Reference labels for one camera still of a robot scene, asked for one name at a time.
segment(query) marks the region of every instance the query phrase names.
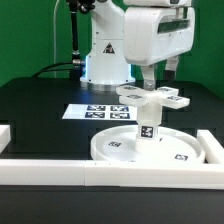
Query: green background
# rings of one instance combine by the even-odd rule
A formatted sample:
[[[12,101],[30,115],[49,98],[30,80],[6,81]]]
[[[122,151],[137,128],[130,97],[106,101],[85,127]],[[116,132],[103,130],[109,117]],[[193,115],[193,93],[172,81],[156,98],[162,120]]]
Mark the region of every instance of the green background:
[[[124,8],[122,0],[114,2]],[[0,1],[0,86],[15,77],[28,77],[53,63],[53,12],[56,0]],[[223,0],[195,0],[196,30],[191,52],[181,56],[177,80],[202,83],[224,99]],[[79,14],[80,52],[90,51],[90,15]],[[57,13],[57,61],[71,59],[68,6]],[[134,75],[141,79],[138,68]],[[162,78],[158,69],[158,78]]]

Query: black cable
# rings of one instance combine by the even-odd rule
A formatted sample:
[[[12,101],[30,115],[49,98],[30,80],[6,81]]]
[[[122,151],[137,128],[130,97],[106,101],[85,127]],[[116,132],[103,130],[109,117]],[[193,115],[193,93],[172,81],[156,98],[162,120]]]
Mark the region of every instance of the black cable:
[[[64,69],[50,69],[50,70],[44,70],[42,71],[42,73],[44,72],[60,72],[60,71],[70,71],[72,70],[73,68],[64,68]]]
[[[44,72],[44,71],[46,71],[46,70],[48,70],[50,68],[58,67],[58,66],[61,66],[61,65],[71,65],[71,64],[72,64],[72,62],[69,61],[69,62],[58,62],[58,63],[52,64],[52,65],[48,65],[47,67],[42,68],[40,71],[34,73],[32,75],[32,77],[33,78],[37,78],[42,72]]]

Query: warning label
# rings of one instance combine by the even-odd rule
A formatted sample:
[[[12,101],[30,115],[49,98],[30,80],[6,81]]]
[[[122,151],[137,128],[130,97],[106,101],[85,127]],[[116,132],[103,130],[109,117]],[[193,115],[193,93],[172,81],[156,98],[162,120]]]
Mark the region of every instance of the warning label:
[[[109,43],[107,45],[107,47],[105,48],[103,53],[105,53],[105,54],[115,54],[114,49],[113,49],[111,43]]]

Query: black tabletop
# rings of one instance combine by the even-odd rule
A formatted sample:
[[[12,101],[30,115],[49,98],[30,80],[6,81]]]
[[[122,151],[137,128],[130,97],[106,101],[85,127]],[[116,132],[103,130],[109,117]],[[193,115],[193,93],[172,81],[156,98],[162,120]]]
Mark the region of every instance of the black tabletop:
[[[179,110],[164,108],[162,126],[193,136],[209,129],[224,143],[224,102],[200,84],[159,82],[180,89],[191,104]],[[10,124],[12,142],[2,158],[91,159],[89,143],[99,131],[130,121],[63,120],[69,104],[118,105],[114,92],[83,89],[68,79],[18,78],[0,88],[0,124]]]
[[[162,126],[193,136],[209,129],[224,143],[224,102],[193,82],[159,82],[191,104],[164,108]],[[12,141],[4,158],[91,159],[97,132],[127,121],[62,120],[68,104],[117,105],[116,93],[89,91],[67,79],[18,78],[0,88],[0,124]],[[0,186],[0,223],[222,224],[224,192],[127,187]]]

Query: white circular plate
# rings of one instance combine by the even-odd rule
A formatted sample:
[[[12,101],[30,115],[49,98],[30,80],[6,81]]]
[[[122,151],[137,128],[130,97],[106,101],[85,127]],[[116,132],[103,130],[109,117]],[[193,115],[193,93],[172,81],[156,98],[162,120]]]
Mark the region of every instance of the white circular plate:
[[[201,163],[205,160],[205,154],[194,137],[164,127],[158,129],[155,147],[144,149],[147,153],[139,153],[135,150],[137,131],[137,125],[127,125],[99,132],[91,140],[93,160]]]

